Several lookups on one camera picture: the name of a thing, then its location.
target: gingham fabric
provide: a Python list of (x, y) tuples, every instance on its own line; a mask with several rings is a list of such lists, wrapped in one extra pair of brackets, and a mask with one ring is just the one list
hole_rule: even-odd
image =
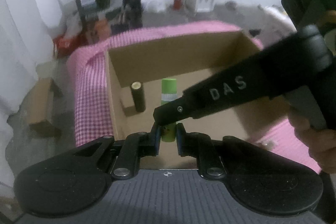
[[(238, 31), (239, 28), (219, 21), (201, 21), (179, 26), (143, 28), (110, 37), (95, 45), (77, 49), (67, 62), (75, 89), (75, 137), (80, 146), (103, 135), (113, 135), (106, 87), (104, 52), (144, 41), (205, 32)], [(255, 44), (262, 48), (258, 40)], [(294, 129), (284, 120), (266, 133), (264, 140), (274, 140), (273, 152), (320, 171), (308, 155), (308, 148), (294, 135)]]

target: person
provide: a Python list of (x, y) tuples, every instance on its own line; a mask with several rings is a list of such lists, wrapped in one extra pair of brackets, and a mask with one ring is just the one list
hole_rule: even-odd
[(317, 131), (309, 121), (295, 109), (288, 114), (290, 124), (295, 128), (295, 136), (309, 148), (309, 155), (329, 174), (336, 173), (336, 131)]
[(121, 23), (128, 24), (130, 29), (142, 27), (141, 0), (123, 0)]

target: battery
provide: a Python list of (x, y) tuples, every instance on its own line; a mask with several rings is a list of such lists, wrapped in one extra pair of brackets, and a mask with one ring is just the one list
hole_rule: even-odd
[[(162, 79), (161, 105), (177, 99), (176, 79)], [(176, 122), (161, 127), (161, 141), (174, 142), (176, 139)]]
[(131, 85), (131, 93), (133, 97), (135, 110), (137, 112), (144, 112), (146, 110), (146, 102), (145, 102), (145, 92), (143, 89), (143, 83), (138, 81), (133, 82)]

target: small cardboard box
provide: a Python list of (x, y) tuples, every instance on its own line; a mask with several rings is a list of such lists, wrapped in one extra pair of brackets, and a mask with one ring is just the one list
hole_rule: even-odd
[[(239, 31), (169, 37), (109, 50), (105, 54), (106, 79), (115, 139), (150, 131), (153, 111), (161, 103), (162, 78), (177, 78), (181, 96), (184, 89), (258, 51)], [(143, 113), (134, 110), (129, 88), (134, 81), (144, 83), (147, 109)], [(215, 140), (225, 135), (247, 139), (263, 134), (288, 108), (282, 98), (261, 98), (201, 119), (188, 118), (183, 124), (187, 132), (205, 133)], [(176, 142), (161, 142), (159, 156), (142, 158), (140, 167), (184, 169), (196, 167), (195, 162), (178, 156)]]
[(62, 92), (51, 77), (39, 79), (29, 94), (27, 122), (40, 137), (58, 136), (60, 130), (53, 125), (53, 100)]

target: woman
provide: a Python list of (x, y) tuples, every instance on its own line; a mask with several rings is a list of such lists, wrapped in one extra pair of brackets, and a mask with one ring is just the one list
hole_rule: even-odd
[(130, 29), (142, 27), (141, 0), (123, 0), (122, 23), (128, 24)]

